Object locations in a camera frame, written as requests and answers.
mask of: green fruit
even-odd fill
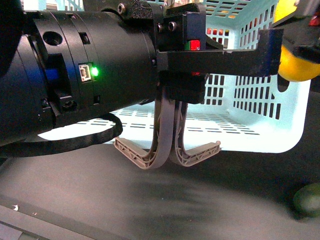
[[[303,217],[320,216],[320,183],[301,188],[293,197],[293,205]]]

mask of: black cable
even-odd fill
[[[112,113],[107,113],[100,118],[114,122],[115,126],[102,132],[62,140],[13,142],[0,146],[0,158],[25,158],[70,152],[91,145],[103,144],[122,133],[123,127],[118,117]]]

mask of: green led light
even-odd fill
[[[93,67],[91,68],[91,74],[92,74],[93,76],[95,76],[95,77],[97,77],[97,76],[99,75],[99,70],[98,70],[98,68],[97,68],[96,66],[93,66]]]

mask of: gray table surface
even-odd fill
[[[190,168],[141,170],[112,145],[8,159],[0,205],[97,240],[319,240],[286,193],[320,182],[320,94],[299,144],[281,154],[221,152]]]

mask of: usb port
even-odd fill
[[[92,80],[91,74],[90,74],[90,67],[88,64],[81,64],[79,65],[80,70],[80,76],[82,82],[87,82]]]

